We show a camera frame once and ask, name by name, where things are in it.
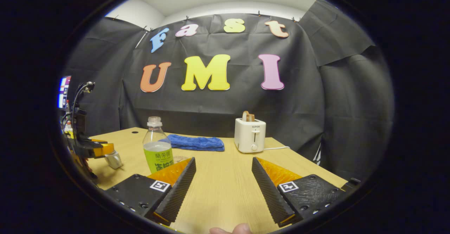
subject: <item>yellow letter m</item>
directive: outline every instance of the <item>yellow letter m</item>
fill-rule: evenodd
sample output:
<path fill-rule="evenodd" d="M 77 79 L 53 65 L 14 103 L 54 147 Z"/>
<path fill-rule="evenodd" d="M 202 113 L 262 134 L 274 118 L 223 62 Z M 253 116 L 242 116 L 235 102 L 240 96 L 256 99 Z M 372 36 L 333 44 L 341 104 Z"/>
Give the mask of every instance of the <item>yellow letter m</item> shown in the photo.
<path fill-rule="evenodd" d="M 229 55 L 215 55 L 208 66 L 205 67 L 199 56 L 191 56 L 185 59 L 187 64 L 186 80 L 181 86 L 183 91 L 195 90 L 196 84 L 194 77 L 197 80 L 200 89 L 204 89 L 208 83 L 209 77 L 211 83 L 208 88 L 213 91 L 226 91 L 230 88 L 230 84 L 226 81 L 226 65 L 230 60 Z"/>

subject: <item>bottle cap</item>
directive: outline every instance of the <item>bottle cap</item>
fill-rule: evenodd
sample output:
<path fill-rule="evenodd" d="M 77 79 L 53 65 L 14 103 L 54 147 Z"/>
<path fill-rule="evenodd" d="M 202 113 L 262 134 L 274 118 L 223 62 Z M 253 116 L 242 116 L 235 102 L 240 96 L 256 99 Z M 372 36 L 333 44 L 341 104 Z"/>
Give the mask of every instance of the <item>bottle cap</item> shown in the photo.
<path fill-rule="evenodd" d="M 161 117 L 151 116 L 148 117 L 148 127 L 162 127 Z"/>

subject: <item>screen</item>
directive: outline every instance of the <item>screen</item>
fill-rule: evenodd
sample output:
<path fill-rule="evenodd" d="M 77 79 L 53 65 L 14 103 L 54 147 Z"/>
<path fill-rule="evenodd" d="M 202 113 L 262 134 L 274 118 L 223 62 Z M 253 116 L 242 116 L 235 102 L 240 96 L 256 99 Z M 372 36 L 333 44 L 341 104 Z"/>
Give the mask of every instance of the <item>screen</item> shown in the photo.
<path fill-rule="evenodd" d="M 67 92 L 69 91 L 69 83 L 71 76 L 61 78 L 59 84 L 58 108 L 66 108 Z"/>

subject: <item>finger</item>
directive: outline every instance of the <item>finger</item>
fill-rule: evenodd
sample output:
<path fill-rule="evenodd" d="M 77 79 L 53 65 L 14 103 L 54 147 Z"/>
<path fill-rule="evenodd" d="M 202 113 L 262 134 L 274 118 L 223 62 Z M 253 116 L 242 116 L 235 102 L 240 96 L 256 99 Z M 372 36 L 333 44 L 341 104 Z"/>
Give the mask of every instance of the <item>finger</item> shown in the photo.
<path fill-rule="evenodd" d="M 233 229 L 233 234 L 252 234 L 250 226 L 248 224 L 238 224 Z"/>
<path fill-rule="evenodd" d="M 211 228 L 209 229 L 210 234 L 231 234 L 230 232 L 223 230 L 221 228 Z"/>

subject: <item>wooden table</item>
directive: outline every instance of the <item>wooden table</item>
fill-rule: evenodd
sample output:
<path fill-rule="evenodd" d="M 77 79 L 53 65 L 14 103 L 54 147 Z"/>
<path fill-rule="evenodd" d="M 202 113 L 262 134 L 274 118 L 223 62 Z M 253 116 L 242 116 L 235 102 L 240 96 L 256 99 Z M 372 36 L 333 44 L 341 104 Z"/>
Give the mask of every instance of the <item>wooden table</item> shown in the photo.
<path fill-rule="evenodd" d="M 114 143 L 123 162 L 121 168 L 114 170 L 104 159 L 89 160 L 100 188 L 108 189 L 134 173 L 151 174 L 142 147 L 146 132 L 143 128 L 129 128 L 92 137 Z M 208 234 L 212 227 L 231 232 L 237 224 L 246 222 L 254 234 L 280 229 L 272 220 L 253 176 L 253 157 L 268 160 L 301 176 L 316 174 L 337 187 L 347 182 L 291 149 L 243 154 L 236 149 L 233 138 L 220 139 L 225 144 L 224 152 L 173 149 L 174 158 L 195 157 L 197 172 L 171 228 L 186 234 Z M 273 138 L 265 139 L 265 148 L 281 146 L 283 144 Z"/>

